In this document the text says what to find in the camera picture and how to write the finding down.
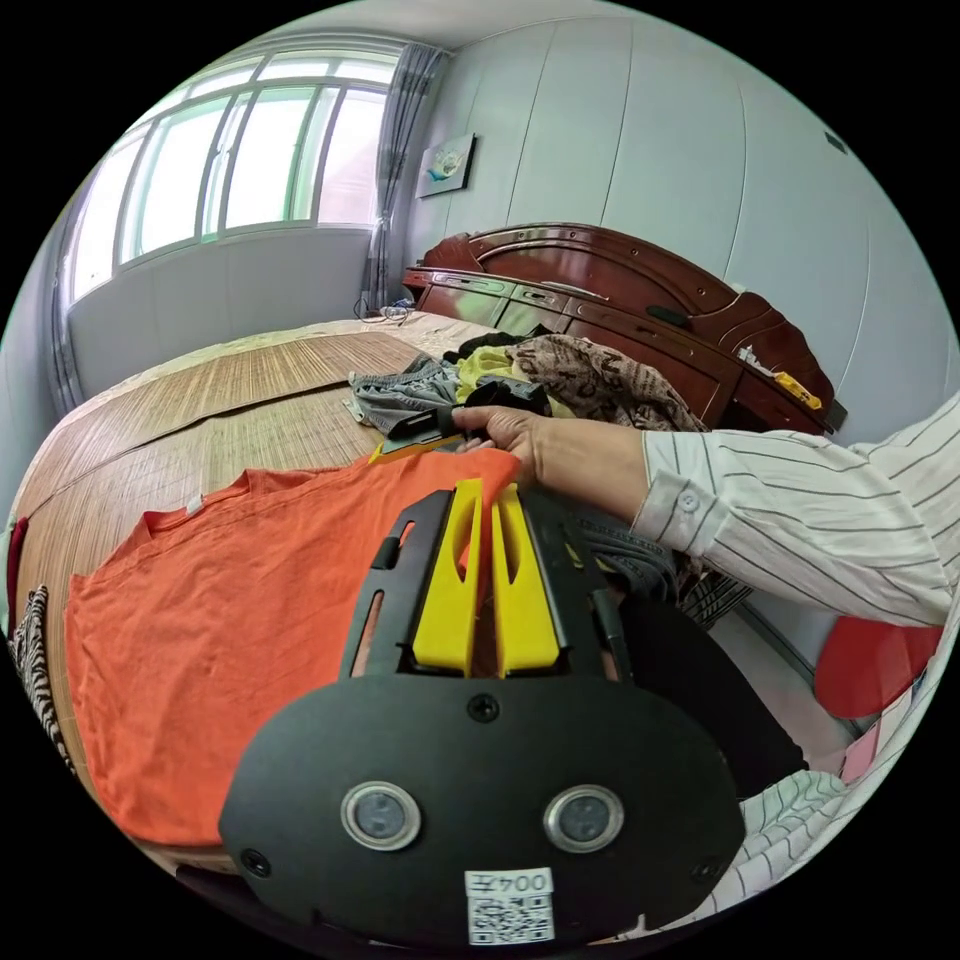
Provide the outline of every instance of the striped shirt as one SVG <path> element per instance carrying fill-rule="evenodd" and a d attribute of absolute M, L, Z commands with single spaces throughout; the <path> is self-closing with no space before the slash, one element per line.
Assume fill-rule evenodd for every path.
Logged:
<path fill-rule="evenodd" d="M 773 886 L 823 849 L 926 712 L 960 624 L 960 393 L 881 443 L 845 448 L 802 433 L 724 430 L 645 433 L 643 442 L 649 494 L 635 532 L 798 603 L 945 627 L 923 676 L 848 749 L 845 768 L 856 754 L 857 775 L 802 771 L 744 801 L 739 854 L 709 899 L 672 928 Z M 624 937 L 651 932 L 641 918 Z"/>

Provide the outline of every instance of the yellow clothing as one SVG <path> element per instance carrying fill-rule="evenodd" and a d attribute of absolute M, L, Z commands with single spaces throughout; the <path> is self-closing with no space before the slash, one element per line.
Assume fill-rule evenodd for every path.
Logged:
<path fill-rule="evenodd" d="M 506 347 L 478 347 L 466 360 L 457 363 L 460 385 L 457 387 L 457 403 L 463 403 L 477 389 L 481 377 L 507 377 L 529 383 L 530 378 L 507 357 Z M 555 417 L 573 418 L 573 411 L 550 397 L 550 409 Z"/>

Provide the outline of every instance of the window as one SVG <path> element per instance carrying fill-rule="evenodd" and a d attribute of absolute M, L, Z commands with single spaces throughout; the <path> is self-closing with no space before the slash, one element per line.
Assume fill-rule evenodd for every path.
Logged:
<path fill-rule="evenodd" d="M 220 229 L 220 207 L 223 203 L 223 186 L 227 176 L 227 167 L 230 162 L 230 155 L 235 148 L 237 134 L 240 131 L 240 121 L 247 112 L 247 106 L 252 96 L 251 93 L 242 93 L 237 97 L 230 108 L 227 122 L 224 124 L 217 141 L 213 163 L 210 166 L 210 176 L 207 179 L 207 192 L 203 201 L 203 224 L 201 226 L 201 237 L 203 239 L 216 239 L 216 233 Z"/>
<path fill-rule="evenodd" d="M 323 155 L 323 145 L 326 142 L 327 130 L 336 108 L 339 90 L 336 87 L 323 87 L 320 98 L 310 118 L 310 126 L 303 142 L 303 153 L 300 158 L 300 169 L 297 171 L 297 181 L 293 192 L 293 207 L 290 211 L 292 220 L 309 220 L 313 213 L 313 195 L 317 184 L 317 174 L 320 171 L 320 161 Z"/>
<path fill-rule="evenodd" d="M 320 193 L 321 223 L 373 223 L 377 204 L 377 145 L 386 97 L 351 90 L 330 139 Z"/>
<path fill-rule="evenodd" d="M 73 282 L 70 299 L 77 300 L 109 280 L 113 273 L 113 244 L 123 191 L 143 137 L 118 147 L 97 174 L 78 223 L 72 251 Z"/>
<path fill-rule="evenodd" d="M 397 56 L 369 43 L 279 50 L 218 64 L 164 97 L 94 178 L 64 261 L 70 302 L 140 257 L 231 231 L 373 224 Z"/>
<path fill-rule="evenodd" d="M 204 166 L 227 103 L 207 102 L 160 122 L 127 207 L 121 262 L 194 235 Z"/>
<path fill-rule="evenodd" d="M 267 90 L 250 111 L 227 204 L 227 229 L 286 220 L 292 165 L 315 88 Z"/>

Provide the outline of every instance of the qr code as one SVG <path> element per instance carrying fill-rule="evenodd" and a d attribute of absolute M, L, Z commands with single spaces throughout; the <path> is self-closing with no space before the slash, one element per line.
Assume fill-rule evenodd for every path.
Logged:
<path fill-rule="evenodd" d="M 553 906 L 549 895 L 533 897 L 471 897 L 472 946 L 538 943 L 553 939 Z"/>

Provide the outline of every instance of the picture frame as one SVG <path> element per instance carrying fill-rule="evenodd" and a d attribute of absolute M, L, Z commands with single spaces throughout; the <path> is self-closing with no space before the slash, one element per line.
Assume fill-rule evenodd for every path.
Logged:
<path fill-rule="evenodd" d="M 422 199 L 451 190 L 462 190 L 470 177 L 476 141 L 476 135 L 468 133 L 424 150 L 417 180 L 417 197 Z"/>

